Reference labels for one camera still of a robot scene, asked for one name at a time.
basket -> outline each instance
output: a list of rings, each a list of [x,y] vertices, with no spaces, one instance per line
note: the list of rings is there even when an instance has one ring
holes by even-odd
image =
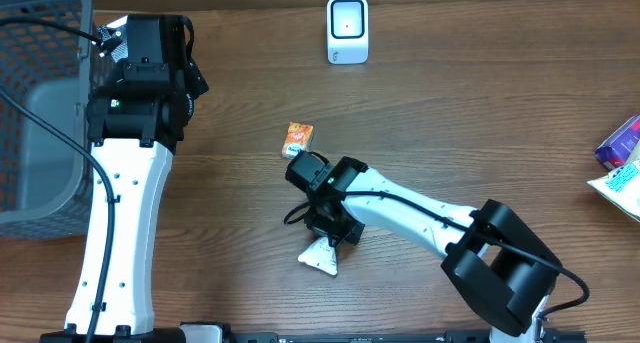
[[[0,18],[32,16],[95,33],[91,0],[0,0]],[[88,148],[85,107],[113,61],[84,38],[30,24],[0,27],[0,85]],[[91,169],[83,158],[0,98],[0,236],[85,233]]]

purple package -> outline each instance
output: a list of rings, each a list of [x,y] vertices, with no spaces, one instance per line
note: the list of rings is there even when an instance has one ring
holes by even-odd
[[[596,149],[596,158],[609,170],[622,167],[640,140],[640,115],[631,117]]]

wooden tabletop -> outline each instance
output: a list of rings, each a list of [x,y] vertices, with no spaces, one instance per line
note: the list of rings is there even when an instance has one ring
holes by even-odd
[[[640,224],[586,181],[593,151],[640,110],[640,0],[371,7],[369,61],[327,63],[323,8],[192,12],[210,91],[178,146],[153,266],[157,326],[239,332],[425,333],[487,327],[439,268],[367,228],[332,278],[296,257],[312,242],[284,215],[289,121],[313,149],[358,158],[451,203],[510,205],[583,277],[592,298],[551,316],[591,342],[640,340]],[[106,20],[109,17],[98,17]],[[0,239],[0,342],[62,328],[84,237]],[[560,278],[552,303],[578,288]]]

cable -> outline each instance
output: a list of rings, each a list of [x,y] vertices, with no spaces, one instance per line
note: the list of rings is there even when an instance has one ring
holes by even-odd
[[[102,43],[102,39],[95,37],[89,33],[83,32],[79,29],[67,27],[64,24],[60,24],[60,23],[56,23],[56,22],[52,22],[44,19],[33,18],[33,17],[9,17],[9,18],[0,19],[0,27],[7,24],[14,24],[14,23],[28,23],[28,24],[36,24],[36,25],[51,27],[61,31],[65,31],[67,33],[77,35],[82,38],[86,38],[98,44]]]
[[[33,17],[9,17],[0,19],[0,26],[4,26],[7,24],[17,24],[17,23],[28,23],[28,24],[37,24],[46,27],[52,27],[61,31],[68,32],[70,34],[77,35],[82,38],[86,38],[92,42],[97,43],[101,49],[102,40],[97,38],[91,34],[83,32],[79,29],[67,27],[63,24],[59,24],[52,21],[47,21],[44,19],[38,19]],[[87,335],[85,337],[85,343],[91,343],[93,340],[93,336],[96,332],[96,327],[98,325],[98,318],[100,316],[100,312],[102,311],[102,300],[104,298],[104,289],[107,283],[107,274],[109,272],[109,263],[111,261],[111,251],[113,248],[113,235],[115,230],[115,195],[113,193],[113,187],[111,186],[111,182],[109,181],[109,176],[102,168],[100,163],[89,154],[84,147],[76,143],[73,139],[68,137],[66,134],[59,131],[56,127],[47,123],[45,120],[37,116],[35,113],[31,112],[29,109],[21,106],[18,102],[16,102],[9,94],[0,87],[0,96],[4,98],[11,106],[13,106],[17,111],[24,114],[27,118],[32,120],[34,123],[42,127],[47,132],[54,135],[56,138],[60,139],[69,147],[73,148],[76,152],[80,153],[96,170],[98,176],[104,183],[104,189],[107,193],[107,237],[104,245],[104,255],[102,257],[102,266],[100,268],[100,277],[98,278],[98,287],[96,289],[96,298],[93,303],[92,312],[91,312],[91,320],[89,321],[89,327],[87,329]]]
[[[294,220],[291,220],[291,221],[289,219],[291,219],[291,217],[294,214],[296,214],[297,212],[301,211],[302,209],[304,209],[306,207],[317,206],[318,204],[323,204],[323,203],[332,201],[334,199],[341,199],[342,200],[342,199],[344,199],[346,197],[349,197],[349,196],[382,197],[382,198],[393,199],[393,200],[396,200],[396,201],[398,201],[400,203],[404,203],[404,204],[408,205],[409,207],[411,207],[411,208],[413,208],[413,209],[415,209],[415,210],[417,210],[417,211],[419,211],[419,212],[421,212],[421,213],[433,218],[436,221],[439,221],[439,222],[441,222],[441,223],[443,223],[443,224],[445,224],[447,226],[451,226],[451,227],[453,227],[455,229],[458,229],[458,230],[460,230],[462,232],[470,233],[471,235],[474,236],[474,238],[480,239],[481,241],[484,241],[487,244],[498,246],[498,247],[500,247],[502,249],[506,249],[506,250],[508,250],[508,251],[510,251],[512,253],[515,253],[515,254],[517,254],[519,256],[522,256],[522,257],[527,258],[529,260],[532,260],[532,261],[535,261],[537,263],[540,263],[540,264],[542,264],[542,265],[544,265],[544,266],[546,266],[546,267],[558,272],[559,274],[565,275],[566,277],[568,277],[569,279],[574,281],[582,289],[582,296],[580,298],[578,298],[578,299],[575,299],[575,300],[572,300],[572,301],[569,301],[569,302],[566,302],[566,303],[558,304],[556,306],[553,306],[551,308],[547,308],[547,309],[543,310],[542,312],[540,312],[540,314],[538,314],[538,318],[540,318],[543,321],[546,321],[546,316],[551,314],[551,313],[554,313],[554,312],[557,312],[557,311],[560,311],[560,310],[564,310],[564,309],[569,309],[569,308],[576,307],[576,306],[586,302],[587,299],[589,299],[590,292],[589,292],[589,287],[587,286],[587,283],[585,283],[584,280],[582,280],[575,273],[569,271],[568,269],[566,269],[566,268],[564,268],[562,266],[553,264],[553,263],[549,262],[546,259],[540,258],[540,257],[538,257],[538,256],[536,256],[534,254],[531,254],[529,252],[523,251],[523,250],[521,250],[519,248],[516,248],[516,247],[514,247],[514,246],[512,246],[510,244],[507,244],[505,242],[502,242],[502,241],[500,241],[498,239],[495,239],[493,237],[489,237],[489,236],[487,236],[485,234],[482,234],[480,232],[476,232],[475,230],[472,230],[469,227],[466,227],[466,226],[463,226],[461,224],[458,224],[458,223],[456,223],[456,222],[454,222],[454,221],[452,221],[452,220],[450,220],[450,219],[448,219],[446,217],[442,217],[439,214],[437,214],[437,213],[435,213],[435,212],[433,212],[433,211],[431,211],[431,210],[429,210],[429,209],[427,209],[427,208],[425,208],[425,207],[423,207],[423,206],[421,206],[421,205],[419,205],[419,204],[417,204],[417,203],[415,203],[413,201],[410,201],[410,200],[408,200],[408,199],[406,199],[406,198],[404,198],[402,196],[396,195],[396,194],[391,194],[391,193],[387,193],[387,192],[351,191],[351,192],[344,192],[344,193],[342,193],[340,195],[327,196],[327,197],[324,197],[324,198],[318,200],[315,203],[307,201],[307,202],[304,202],[304,203],[298,205],[293,210],[291,210],[291,212],[289,212],[289,214],[287,214],[285,216],[284,223],[287,224],[287,225],[290,225],[290,224],[294,224],[296,222],[301,221],[307,214],[311,213],[311,208],[305,214],[301,215],[300,217],[298,217],[298,218],[296,218]]]

orange box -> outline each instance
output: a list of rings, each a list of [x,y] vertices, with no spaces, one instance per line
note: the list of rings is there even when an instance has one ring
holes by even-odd
[[[312,140],[312,125],[290,122],[287,139],[282,147],[282,156],[289,159],[295,158],[300,151],[311,149]]]

